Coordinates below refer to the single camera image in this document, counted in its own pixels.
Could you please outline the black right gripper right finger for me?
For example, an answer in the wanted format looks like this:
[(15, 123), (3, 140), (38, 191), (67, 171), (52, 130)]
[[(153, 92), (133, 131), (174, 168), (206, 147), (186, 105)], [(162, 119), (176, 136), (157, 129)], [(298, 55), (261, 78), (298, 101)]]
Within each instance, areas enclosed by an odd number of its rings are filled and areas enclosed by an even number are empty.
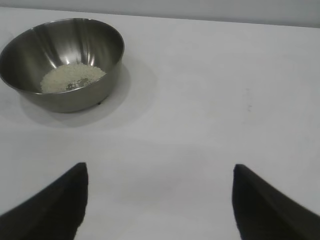
[(318, 240), (320, 217), (244, 164), (233, 170), (232, 207), (243, 240)]

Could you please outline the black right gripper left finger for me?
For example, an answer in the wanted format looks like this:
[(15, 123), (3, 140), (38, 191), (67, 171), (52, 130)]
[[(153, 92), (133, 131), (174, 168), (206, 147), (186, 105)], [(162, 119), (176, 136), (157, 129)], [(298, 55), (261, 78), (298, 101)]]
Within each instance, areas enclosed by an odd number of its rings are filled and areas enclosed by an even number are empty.
[(88, 170), (77, 163), (46, 188), (0, 216), (2, 240), (73, 240), (88, 203)]

